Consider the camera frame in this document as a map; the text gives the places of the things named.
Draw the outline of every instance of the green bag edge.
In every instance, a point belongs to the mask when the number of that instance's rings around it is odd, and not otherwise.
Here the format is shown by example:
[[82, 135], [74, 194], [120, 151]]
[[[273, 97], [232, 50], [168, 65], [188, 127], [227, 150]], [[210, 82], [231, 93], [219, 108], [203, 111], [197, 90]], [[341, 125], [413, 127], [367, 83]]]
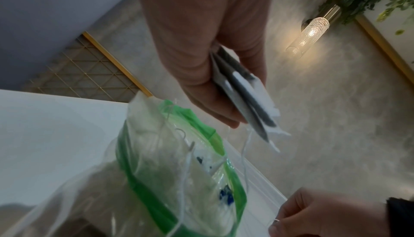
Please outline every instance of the green bag edge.
[[[217, 134], [216, 130], [208, 125], [205, 125], [200, 119], [194, 114], [191, 109], [185, 109], [174, 105], [170, 100], [163, 101], [158, 107], [160, 113], [167, 113], [179, 116], [186, 120], [193, 128], [198, 130], [213, 146], [213, 149], [216, 153], [221, 156], [226, 155], [226, 151], [223, 146], [222, 138]], [[131, 145], [126, 145], [130, 143], [129, 140], [129, 131], [126, 122], [124, 123], [123, 128], [119, 132], [117, 147], [116, 147], [116, 159], [120, 168], [125, 172], [125, 175], [128, 179], [129, 186], [138, 196], [138, 198], [143, 202], [147, 207], [148, 212], [150, 213], [155, 224], [164, 234], [170, 232], [174, 226], [177, 224], [178, 219], [174, 216], [170, 210], [168, 210], [164, 204], [156, 197], [152, 191], [141, 183], [135, 176], [132, 174], [131, 167], [128, 162], [127, 149], [131, 148]], [[243, 185], [238, 178], [237, 173], [234, 170], [230, 160], [227, 159], [227, 162], [224, 164], [224, 169], [229, 178], [230, 184], [233, 190], [233, 196], [236, 206], [236, 218], [237, 221], [230, 233], [225, 237], [234, 237], [240, 221], [242, 219], [243, 211], [247, 204], [246, 192], [243, 188]], [[209, 237], [197, 232], [194, 232], [184, 225], [182, 225], [174, 236], [181, 237]]]

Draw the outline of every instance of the gold trim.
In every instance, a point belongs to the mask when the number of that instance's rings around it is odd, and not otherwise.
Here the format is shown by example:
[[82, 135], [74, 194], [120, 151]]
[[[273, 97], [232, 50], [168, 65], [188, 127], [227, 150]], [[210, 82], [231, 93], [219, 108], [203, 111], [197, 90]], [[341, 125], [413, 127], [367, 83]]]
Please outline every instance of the gold trim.
[[142, 85], [124, 66], [119, 63], [112, 54], [108, 52], [98, 41], [95, 40], [88, 32], [82, 34], [89, 42], [91, 42], [104, 56], [106, 56], [111, 63], [113, 63], [126, 77], [128, 77], [146, 96], [152, 96], [152, 93]]
[[414, 84], [414, 71], [408, 66], [408, 62], [401, 58], [375, 26], [363, 15], [357, 16], [356, 21], [370, 39], [384, 51], [388, 58], [394, 62], [395, 66]]

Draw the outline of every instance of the gold lattice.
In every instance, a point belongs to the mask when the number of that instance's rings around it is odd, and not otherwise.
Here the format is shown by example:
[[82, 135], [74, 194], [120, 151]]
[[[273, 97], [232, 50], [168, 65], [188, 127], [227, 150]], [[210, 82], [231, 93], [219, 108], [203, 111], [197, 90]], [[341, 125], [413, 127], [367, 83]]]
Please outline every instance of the gold lattice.
[[23, 90], [128, 103], [139, 88], [81, 35]]

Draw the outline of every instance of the glass lampshade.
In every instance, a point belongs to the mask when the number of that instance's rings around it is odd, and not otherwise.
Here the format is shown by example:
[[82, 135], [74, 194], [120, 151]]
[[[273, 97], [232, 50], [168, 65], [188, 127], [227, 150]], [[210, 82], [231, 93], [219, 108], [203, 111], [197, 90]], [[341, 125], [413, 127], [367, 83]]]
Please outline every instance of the glass lampshade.
[[329, 29], [329, 21], [323, 17], [313, 19], [302, 31], [301, 35], [294, 40], [286, 52], [289, 57], [299, 59], [309, 48]]

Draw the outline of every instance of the wall sconce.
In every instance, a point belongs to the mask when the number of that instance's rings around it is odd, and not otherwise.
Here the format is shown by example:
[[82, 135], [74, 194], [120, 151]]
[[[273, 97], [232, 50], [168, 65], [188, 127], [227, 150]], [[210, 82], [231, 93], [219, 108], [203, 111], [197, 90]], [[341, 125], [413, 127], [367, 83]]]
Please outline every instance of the wall sconce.
[[294, 60], [301, 58], [340, 15], [341, 8], [337, 4], [331, 3], [316, 18], [306, 20], [302, 24], [301, 35], [286, 49], [288, 56]]

